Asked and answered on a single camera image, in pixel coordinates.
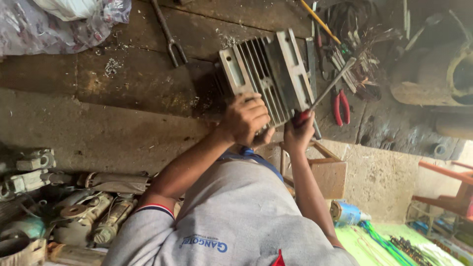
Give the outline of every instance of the person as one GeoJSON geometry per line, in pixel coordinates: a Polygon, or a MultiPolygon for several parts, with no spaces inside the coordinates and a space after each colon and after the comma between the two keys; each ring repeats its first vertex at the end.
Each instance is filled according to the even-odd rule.
{"type": "MultiPolygon", "coordinates": [[[[337,239],[306,159],[313,119],[312,112],[298,129],[285,125],[294,201],[269,163],[248,149],[240,158],[229,156],[228,148],[250,146],[270,121],[260,94],[235,96],[215,130],[153,179],[102,265],[357,266],[337,239]]],[[[262,134],[263,142],[272,133],[262,134]]]]}

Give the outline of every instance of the red pliers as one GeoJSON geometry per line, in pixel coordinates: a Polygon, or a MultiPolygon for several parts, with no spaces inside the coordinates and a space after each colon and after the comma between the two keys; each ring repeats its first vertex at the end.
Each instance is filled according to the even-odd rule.
{"type": "Polygon", "coordinates": [[[345,122],[345,124],[350,124],[350,105],[348,104],[347,96],[343,92],[343,84],[341,80],[335,84],[334,91],[335,94],[332,98],[332,111],[335,121],[339,126],[342,126],[343,122],[345,122]],[[340,116],[340,102],[342,102],[343,117],[345,118],[344,121],[342,121],[342,117],[340,116]]]}

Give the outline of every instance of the concrete floor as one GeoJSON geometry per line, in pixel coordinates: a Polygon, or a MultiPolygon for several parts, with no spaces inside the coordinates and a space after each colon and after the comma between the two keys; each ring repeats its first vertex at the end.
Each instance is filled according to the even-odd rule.
{"type": "MultiPolygon", "coordinates": [[[[0,128],[0,142],[5,145],[53,148],[57,168],[64,171],[151,175],[209,130],[203,121],[190,118],[9,89],[0,89],[0,128]]],[[[282,133],[276,132],[274,143],[257,151],[276,167],[280,161],[276,142],[281,140],[282,133]]],[[[418,178],[418,156],[321,142],[349,162],[345,198],[375,222],[403,223],[414,191],[419,195],[433,189],[425,186],[426,176],[418,178]]],[[[313,148],[307,156],[321,158],[313,148]]]]}

